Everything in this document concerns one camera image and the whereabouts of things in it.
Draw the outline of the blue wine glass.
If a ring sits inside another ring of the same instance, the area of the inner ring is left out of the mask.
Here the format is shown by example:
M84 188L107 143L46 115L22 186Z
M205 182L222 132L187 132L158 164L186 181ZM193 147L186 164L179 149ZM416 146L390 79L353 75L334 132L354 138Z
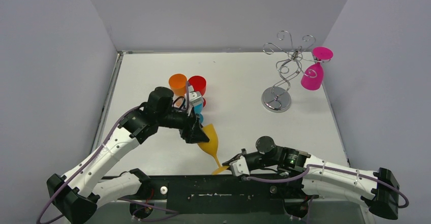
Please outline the blue wine glass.
M199 122L202 124L204 121L204 117L202 115L203 103L194 106L194 112L199 117Z

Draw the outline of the yellow wine glass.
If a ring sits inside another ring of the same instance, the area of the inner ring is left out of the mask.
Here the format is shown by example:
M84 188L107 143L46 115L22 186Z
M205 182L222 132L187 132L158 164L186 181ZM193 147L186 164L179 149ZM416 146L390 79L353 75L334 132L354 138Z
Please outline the yellow wine glass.
M217 156L219 140L213 124L208 124L204 126L202 129L205 132L205 134L208 136L209 142L198 143L198 146L203 152L207 153L215 160L218 168L212 172L212 175L217 175L227 170L229 166L222 166L222 164L219 162L219 159Z

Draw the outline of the orange wine glass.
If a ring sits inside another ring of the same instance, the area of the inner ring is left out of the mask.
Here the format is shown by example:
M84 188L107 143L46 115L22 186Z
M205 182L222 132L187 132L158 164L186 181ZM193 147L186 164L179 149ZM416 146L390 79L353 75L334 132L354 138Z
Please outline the orange wine glass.
M169 80L170 89L176 96L184 96L186 93L187 77L184 74L174 74Z

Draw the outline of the red wine glass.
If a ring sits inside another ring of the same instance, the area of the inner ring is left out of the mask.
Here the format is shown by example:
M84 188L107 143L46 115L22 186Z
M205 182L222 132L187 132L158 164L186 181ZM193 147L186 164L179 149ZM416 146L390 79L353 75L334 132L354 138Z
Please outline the red wine glass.
M192 76L188 79L189 84L193 88L193 92L199 92L202 96L206 93L206 79L202 76Z

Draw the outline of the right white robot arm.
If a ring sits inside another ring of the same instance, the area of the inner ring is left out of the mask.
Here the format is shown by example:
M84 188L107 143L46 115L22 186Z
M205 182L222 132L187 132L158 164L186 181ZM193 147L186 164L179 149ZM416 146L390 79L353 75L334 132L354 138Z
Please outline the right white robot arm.
M269 136L260 137L255 146L255 152L242 149L222 166L242 180L286 183L287 193L293 198L305 194L346 200L366 207L378 217L398 219L401 192L389 169L371 171L341 166L304 151L278 146ZM287 177L270 180L251 176L253 170L270 166Z

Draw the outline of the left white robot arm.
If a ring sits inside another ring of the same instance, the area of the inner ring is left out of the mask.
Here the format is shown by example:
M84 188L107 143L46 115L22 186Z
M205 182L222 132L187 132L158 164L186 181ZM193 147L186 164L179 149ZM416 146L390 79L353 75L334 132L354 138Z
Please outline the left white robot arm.
M124 196L149 196L149 177L132 169L119 177L102 181L126 154L157 133L160 127L178 129L188 144L207 143L199 117L173 107L172 90L155 88L148 100L126 112L113 126L104 142L85 160L62 175L53 174L47 187L53 205L70 223L85 223L103 205Z

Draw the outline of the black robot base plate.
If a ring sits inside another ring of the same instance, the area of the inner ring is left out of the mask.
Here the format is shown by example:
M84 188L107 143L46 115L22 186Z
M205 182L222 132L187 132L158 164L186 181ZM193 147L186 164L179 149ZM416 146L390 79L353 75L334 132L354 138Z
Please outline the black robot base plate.
M180 214L294 214L304 217L310 195L300 183L240 181L232 175L150 176L132 200L163 201Z

